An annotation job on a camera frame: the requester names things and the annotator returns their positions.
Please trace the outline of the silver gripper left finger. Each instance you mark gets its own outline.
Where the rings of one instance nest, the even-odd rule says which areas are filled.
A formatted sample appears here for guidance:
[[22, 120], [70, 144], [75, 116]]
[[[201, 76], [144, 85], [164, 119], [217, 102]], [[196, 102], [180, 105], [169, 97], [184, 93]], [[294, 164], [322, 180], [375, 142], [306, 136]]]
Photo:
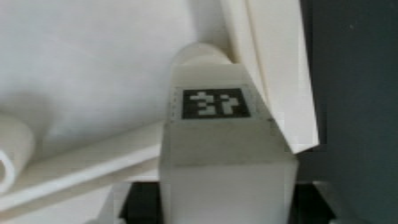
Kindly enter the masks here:
[[98, 217], [88, 224], [164, 224], [157, 181], [118, 183], [109, 192]]

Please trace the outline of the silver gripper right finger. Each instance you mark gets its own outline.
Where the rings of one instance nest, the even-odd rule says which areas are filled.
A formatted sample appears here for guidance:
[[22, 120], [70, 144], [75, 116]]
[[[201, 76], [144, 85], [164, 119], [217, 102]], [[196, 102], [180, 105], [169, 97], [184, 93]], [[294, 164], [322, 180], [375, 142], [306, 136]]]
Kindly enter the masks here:
[[290, 224], [356, 224], [354, 211], [324, 181], [295, 184]]

